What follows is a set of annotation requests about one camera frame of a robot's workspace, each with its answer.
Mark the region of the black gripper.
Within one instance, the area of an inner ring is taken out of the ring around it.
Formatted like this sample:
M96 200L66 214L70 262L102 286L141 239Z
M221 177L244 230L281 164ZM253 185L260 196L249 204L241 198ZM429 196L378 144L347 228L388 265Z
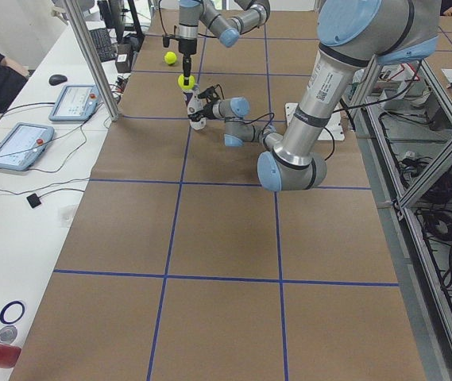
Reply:
M191 56L197 51L197 25L176 25L172 33L163 34L163 46L167 48L170 40L178 41L179 53L183 54L183 74L191 75Z

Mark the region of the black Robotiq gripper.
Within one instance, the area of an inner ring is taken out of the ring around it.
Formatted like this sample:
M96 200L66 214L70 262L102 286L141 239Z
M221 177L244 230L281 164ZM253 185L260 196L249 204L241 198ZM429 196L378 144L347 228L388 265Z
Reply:
M220 84L212 85L199 93L198 99L204 100L222 100L222 86ZM217 120L220 118L220 101L208 102L203 107L203 112L198 111L193 114L189 114L188 118L193 123L201 123L206 119Z

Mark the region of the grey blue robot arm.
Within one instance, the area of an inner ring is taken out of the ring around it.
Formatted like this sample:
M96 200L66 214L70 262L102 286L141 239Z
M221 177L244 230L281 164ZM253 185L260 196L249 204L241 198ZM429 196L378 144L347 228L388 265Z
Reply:
M241 35L260 28L270 17L268 1L238 1L242 12L232 17L223 16L211 1L180 1L179 23L173 33L163 31L163 46L170 40L178 42L179 53L183 55L183 74L180 76L182 89L191 89L192 57L197 52L199 25L211 32L212 36L225 47L230 48Z
M189 110L193 122L225 122L225 144L257 141L265 146L257 160L261 185L270 191L301 191L326 177L326 162L312 147L328 124L356 71L375 58L381 66L422 60L437 46L439 1L326 1L317 34L319 50L307 90L285 134L247 125L243 98L210 100Z

